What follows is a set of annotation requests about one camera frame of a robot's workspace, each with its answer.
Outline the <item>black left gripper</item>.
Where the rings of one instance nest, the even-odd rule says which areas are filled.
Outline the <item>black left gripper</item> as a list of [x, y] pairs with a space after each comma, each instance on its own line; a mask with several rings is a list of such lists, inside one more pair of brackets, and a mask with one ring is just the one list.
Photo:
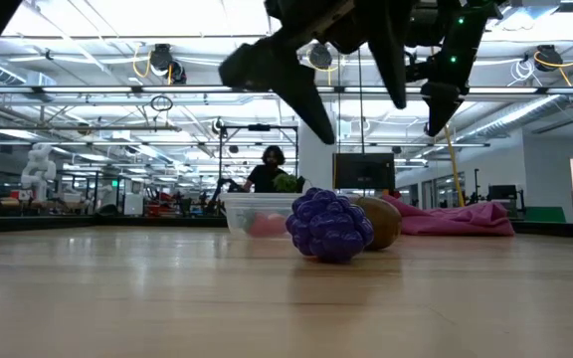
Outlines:
[[414, 0], [266, 0], [268, 15], [282, 27], [273, 38], [243, 44], [227, 57], [218, 69], [221, 82], [231, 89], [274, 92], [322, 143], [333, 144], [315, 70], [302, 65], [295, 50], [315, 40], [353, 53], [366, 43], [392, 102], [403, 109], [404, 41], [415, 6]]

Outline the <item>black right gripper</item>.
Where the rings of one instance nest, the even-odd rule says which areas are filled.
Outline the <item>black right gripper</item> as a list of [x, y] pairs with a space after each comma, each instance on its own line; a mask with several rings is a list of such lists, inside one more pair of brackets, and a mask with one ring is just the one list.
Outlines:
[[423, 84], [420, 94], [429, 108], [429, 120], [424, 132], [430, 137], [437, 136], [464, 102], [460, 97], [468, 92], [468, 88], [460, 89], [448, 83], [428, 81]]

